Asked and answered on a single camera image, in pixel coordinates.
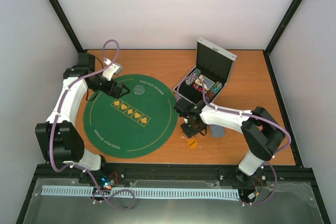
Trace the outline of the clear acrylic dealer button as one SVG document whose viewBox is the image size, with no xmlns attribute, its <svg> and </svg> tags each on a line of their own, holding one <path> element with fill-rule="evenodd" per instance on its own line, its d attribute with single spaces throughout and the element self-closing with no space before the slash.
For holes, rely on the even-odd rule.
<svg viewBox="0 0 336 224">
<path fill-rule="evenodd" d="M 133 88 L 133 92 L 136 95 L 142 95 L 145 92 L 145 87 L 143 85 L 138 84 Z"/>
</svg>

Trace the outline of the orange big blind button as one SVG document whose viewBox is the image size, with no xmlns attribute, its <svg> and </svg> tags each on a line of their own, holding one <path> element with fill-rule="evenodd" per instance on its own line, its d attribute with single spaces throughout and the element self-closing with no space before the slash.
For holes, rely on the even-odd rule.
<svg viewBox="0 0 336 224">
<path fill-rule="evenodd" d="M 189 140 L 187 141 L 187 145 L 188 145 L 189 148 L 191 148 L 191 149 L 195 149 L 195 148 L 197 148 L 197 146 L 198 146 L 198 142 L 197 142 L 196 139 L 191 138 L 191 139 L 189 139 Z"/>
</svg>

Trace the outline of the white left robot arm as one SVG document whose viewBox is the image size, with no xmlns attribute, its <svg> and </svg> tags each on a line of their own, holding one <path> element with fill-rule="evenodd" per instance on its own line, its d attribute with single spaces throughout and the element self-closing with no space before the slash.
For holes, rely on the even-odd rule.
<svg viewBox="0 0 336 224">
<path fill-rule="evenodd" d="M 109 97 L 121 98 L 130 89 L 119 84 L 113 76 L 119 74 L 122 66 L 109 59 L 102 61 L 103 68 L 96 70 L 96 57 L 80 53 L 77 63 L 63 73 L 61 94 L 46 122 L 38 123 L 35 134 L 45 161 L 52 167 L 80 167 L 91 171 L 91 178 L 97 183 L 108 180 L 109 170 L 104 167 L 105 159 L 85 149 L 82 137 L 76 130 L 76 117 L 81 100 L 89 90 L 101 92 Z"/>
</svg>

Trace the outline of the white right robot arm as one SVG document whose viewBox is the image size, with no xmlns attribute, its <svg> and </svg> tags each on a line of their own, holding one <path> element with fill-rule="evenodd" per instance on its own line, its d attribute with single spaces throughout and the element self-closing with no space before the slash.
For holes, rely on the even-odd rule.
<svg viewBox="0 0 336 224">
<path fill-rule="evenodd" d="M 184 119 L 181 129 L 188 138 L 202 134 L 210 125 L 227 128 L 244 136 L 248 151 L 235 171 L 236 180 L 240 184 L 246 184 L 258 168 L 275 156 L 287 136 L 287 131 L 266 109 L 259 106 L 254 110 L 236 110 L 204 101 L 192 104 L 180 98 L 174 110 Z"/>
</svg>

